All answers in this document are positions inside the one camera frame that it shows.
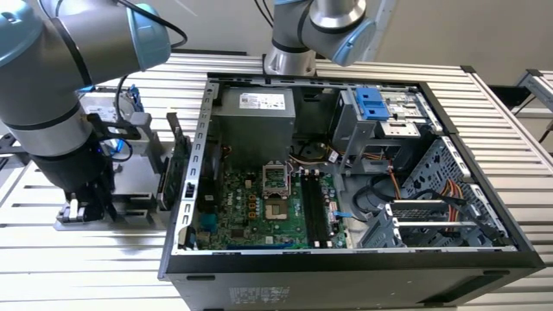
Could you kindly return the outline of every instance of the slotted metal surface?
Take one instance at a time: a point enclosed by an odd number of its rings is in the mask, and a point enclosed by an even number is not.
[[[152,127],[170,139],[164,115],[176,111],[194,133],[206,73],[262,73],[262,59],[247,56],[174,55],[170,62],[127,80],[136,84]],[[341,68],[319,62],[319,75],[429,83],[465,144],[491,178],[515,219],[549,268],[459,309],[553,310],[553,169],[477,75],[455,66],[357,63]],[[118,81],[106,85],[116,86]],[[63,193],[36,167],[18,169],[0,187],[0,310],[187,310],[171,283],[156,272],[164,231],[52,229]]]

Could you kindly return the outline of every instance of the green circuit board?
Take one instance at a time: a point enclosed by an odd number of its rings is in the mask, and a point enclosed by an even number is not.
[[[263,198],[262,171],[228,170],[218,212],[218,230],[203,242],[208,249],[308,249],[307,222],[303,207],[300,175],[291,175],[291,194],[287,199]],[[329,202],[337,199],[333,180],[324,175],[321,189],[328,202],[321,208],[331,212]],[[341,223],[328,224],[333,248],[345,247]]]

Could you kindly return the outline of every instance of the motherboard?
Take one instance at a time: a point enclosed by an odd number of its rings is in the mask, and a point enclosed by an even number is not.
[[[290,172],[287,182],[278,182],[283,176],[274,168],[256,172],[227,170],[218,214],[200,216],[200,248],[345,248],[343,223],[333,216],[339,209],[333,178],[314,173],[306,178],[315,181],[307,190],[304,174]],[[290,195],[268,196],[267,184],[271,189],[287,185]]]

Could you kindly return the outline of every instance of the case label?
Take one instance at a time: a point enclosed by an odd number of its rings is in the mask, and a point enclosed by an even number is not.
[[[290,286],[230,288],[231,301],[235,305],[286,303],[290,293]]]

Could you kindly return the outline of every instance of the power supply label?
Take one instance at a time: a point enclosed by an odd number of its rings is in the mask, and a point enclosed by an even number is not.
[[[243,93],[240,109],[286,110],[284,94]]]

